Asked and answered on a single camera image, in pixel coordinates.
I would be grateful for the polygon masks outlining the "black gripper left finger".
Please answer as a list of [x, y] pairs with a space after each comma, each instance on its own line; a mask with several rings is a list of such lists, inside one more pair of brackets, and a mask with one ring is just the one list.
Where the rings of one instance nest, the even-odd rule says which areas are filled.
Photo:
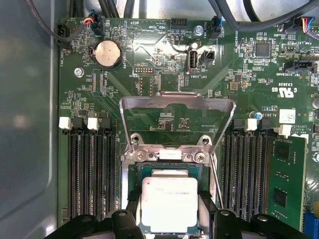
[[133, 190], [128, 196], [126, 209], [114, 211], [99, 221], [93, 215], [79, 215], [51, 233], [52, 239], [141, 239], [134, 210], [140, 193]]

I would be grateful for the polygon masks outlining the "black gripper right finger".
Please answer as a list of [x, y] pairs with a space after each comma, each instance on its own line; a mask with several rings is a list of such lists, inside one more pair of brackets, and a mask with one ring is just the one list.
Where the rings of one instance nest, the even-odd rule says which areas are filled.
[[199, 192], [208, 211], [210, 239], [308, 239], [309, 236], [275, 217], [257, 214], [247, 222], [226, 209], [218, 209], [207, 191]]

